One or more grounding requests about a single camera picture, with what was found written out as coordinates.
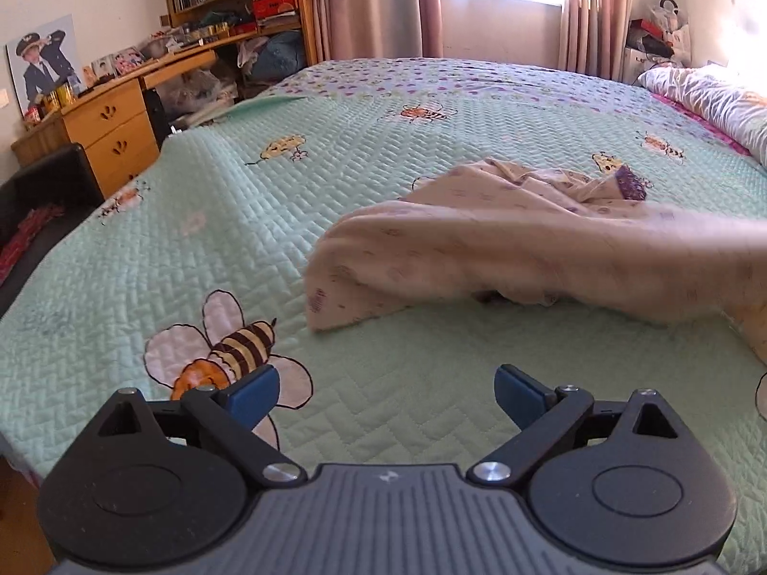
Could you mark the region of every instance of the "red box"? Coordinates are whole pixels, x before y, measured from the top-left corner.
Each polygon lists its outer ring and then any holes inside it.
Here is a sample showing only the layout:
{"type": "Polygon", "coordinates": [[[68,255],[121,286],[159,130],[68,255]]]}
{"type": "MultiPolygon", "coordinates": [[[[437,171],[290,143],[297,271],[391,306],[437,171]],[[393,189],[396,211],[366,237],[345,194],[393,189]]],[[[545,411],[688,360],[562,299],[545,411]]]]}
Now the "red box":
{"type": "Polygon", "coordinates": [[[254,0],[253,16],[256,19],[264,19],[280,12],[295,11],[298,8],[297,0],[254,0]]]}
{"type": "Polygon", "coordinates": [[[255,21],[250,21],[248,23],[241,23],[239,26],[229,28],[229,36],[247,34],[248,32],[255,32],[256,30],[258,30],[258,24],[255,21]]]}

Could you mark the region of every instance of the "crumpled cloth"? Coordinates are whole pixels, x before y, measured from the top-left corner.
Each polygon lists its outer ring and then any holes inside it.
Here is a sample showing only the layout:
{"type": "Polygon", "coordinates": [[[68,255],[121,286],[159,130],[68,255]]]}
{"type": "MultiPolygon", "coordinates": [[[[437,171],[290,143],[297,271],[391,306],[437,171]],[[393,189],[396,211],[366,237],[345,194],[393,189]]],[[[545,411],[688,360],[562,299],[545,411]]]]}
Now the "crumpled cloth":
{"type": "Polygon", "coordinates": [[[626,166],[592,180],[485,160],[417,182],[317,242],[304,274],[312,330],[497,292],[655,322],[724,310],[767,357],[767,220],[645,201],[626,166]]]}

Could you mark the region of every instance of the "bee pattern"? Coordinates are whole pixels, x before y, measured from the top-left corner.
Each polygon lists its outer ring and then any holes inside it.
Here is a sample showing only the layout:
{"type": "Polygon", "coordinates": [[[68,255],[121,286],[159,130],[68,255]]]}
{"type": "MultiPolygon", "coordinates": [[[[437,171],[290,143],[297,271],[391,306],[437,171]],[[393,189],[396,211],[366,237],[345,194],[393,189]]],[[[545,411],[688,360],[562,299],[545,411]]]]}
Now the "bee pattern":
{"type": "Polygon", "coordinates": [[[138,207],[141,201],[143,201],[141,192],[148,190],[147,182],[134,182],[115,192],[112,198],[108,199],[101,206],[98,215],[101,219],[101,224],[105,224],[105,220],[109,216],[138,207]]]}
{"type": "MultiPolygon", "coordinates": [[[[271,351],[276,320],[246,326],[237,299],[218,289],[202,305],[202,324],[204,333],[190,324],[175,324],[147,342],[144,366],[153,380],[170,390],[170,399],[177,400],[200,385],[224,389],[267,363],[280,377],[277,406],[300,409],[314,394],[306,368],[271,351]]],[[[277,428],[268,415],[253,432],[279,449],[277,428]]]]}
{"type": "Polygon", "coordinates": [[[648,151],[654,151],[656,153],[660,153],[661,155],[667,155],[680,166],[684,164],[684,151],[674,147],[671,145],[671,143],[663,140],[662,138],[659,138],[658,136],[645,134],[642,136],[642,146],[648,151]]]}
{"type": "Polygon", "coordinates": [[[592,160],[597,163],[599,172],[604,174],[613,174],[624,165],[624,161],[620,158],[616,158],[614,155],[606,155],[604,152],[593,153],[592,160]]]}
{"type": "Polygon", "coordinates": [[[405,105],[398,113],[389,113],[383,117],[386,121],[408,121],[409,123],[433,123],[444,121],[458,114],[457,110],[444,108],[441,103],[428,102],[418,105],[405,105]]]}
{"type": "Polygon", "coordinates": [[[296,134],[292,136],[283,136],[277,140],[271,141],[267,148],[261,151],[260,159],[255,162],[248,162],[249,165],[260,164],[264,160],[271,160],[290,153],[290,159],[292,161],[299,161],[306,158],[309,154],[301,149],[301,145],[306,144],[306,138],[298,136],[296,134]]]}
{"type": "Polygon", "coordinates": [[[639,183],[641,183],[642,186],[644,186],[647,189],[653,187],[653,182],[651,182],[647,178],[643,178],[641,175],[634,172],[634,169],[631,168],[628,164],[626,164],[626,162],[624,162],[620,158],[616,158],[614,155],[607,155],[603,151],[600,153],[593,153],[592,160],[594,160],[597,163],[597,167],[599,167],[599,172],[601,172],[602,174],[613,174],[621,166],[626,166],[627,168],[631,170],[632,173],[634,173],[634,176],[639,180],[639,183]]]}

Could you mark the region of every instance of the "photo poster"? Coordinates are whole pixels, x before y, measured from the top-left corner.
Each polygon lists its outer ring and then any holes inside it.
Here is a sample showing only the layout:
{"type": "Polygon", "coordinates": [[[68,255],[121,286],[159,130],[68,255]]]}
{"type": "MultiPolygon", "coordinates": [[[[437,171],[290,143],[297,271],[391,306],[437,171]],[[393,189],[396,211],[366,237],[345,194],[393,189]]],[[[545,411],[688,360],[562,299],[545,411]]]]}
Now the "photo poster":
{"type": "Polygon", "coordinates": [[[5,48],[22,114],[38,94],[56,90],[73,74],[82,79],[72,15],[30,28],[5,48]]]}

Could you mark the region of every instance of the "metal screw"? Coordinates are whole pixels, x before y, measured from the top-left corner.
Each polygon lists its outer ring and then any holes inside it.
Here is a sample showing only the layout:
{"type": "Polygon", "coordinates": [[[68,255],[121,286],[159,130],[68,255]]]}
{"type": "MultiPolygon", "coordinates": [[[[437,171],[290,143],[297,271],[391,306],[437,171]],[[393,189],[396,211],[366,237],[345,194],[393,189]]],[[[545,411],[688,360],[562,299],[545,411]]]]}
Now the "metal screw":
{"type": "Polygon", "coordinates": [[[274,462],[264,467],[264,478],[272,482],[293,482],[301,476],[301,469],[291,462],[274,462]]]}
{"type": "Polygon", "coordinates": [[[511,477],[511,469],[507,464],[486,460],[474,466],[474,475],[483,482],[503,482],[511,477]]]}

